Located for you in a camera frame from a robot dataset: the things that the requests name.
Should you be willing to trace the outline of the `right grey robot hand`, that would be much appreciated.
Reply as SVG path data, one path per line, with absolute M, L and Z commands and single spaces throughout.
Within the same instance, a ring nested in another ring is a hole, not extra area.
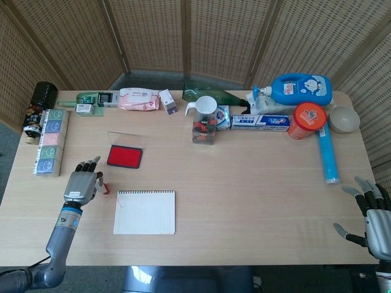
M 364 237 L 347 232 L 334 223 L 336 232 L 347 241 L 368 248 L 369 254 L 380 261 L 390 261 L 390 195 L 380 184 L 356 176 L 361 190 L 343 186 L 342 190 L 354 197 L 365 224 Z

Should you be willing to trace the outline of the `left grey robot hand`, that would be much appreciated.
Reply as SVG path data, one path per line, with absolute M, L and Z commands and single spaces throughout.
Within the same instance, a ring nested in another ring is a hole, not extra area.
M 92 160 L 80 162 L 76 166 L 65 188 L 65 202 L 75 202 L 80 206 L 84 206 L 93 200 L 96 192 L 106 192 L 103 173 L 95 171 L 100 158 L 100 156 L 97 156 Z

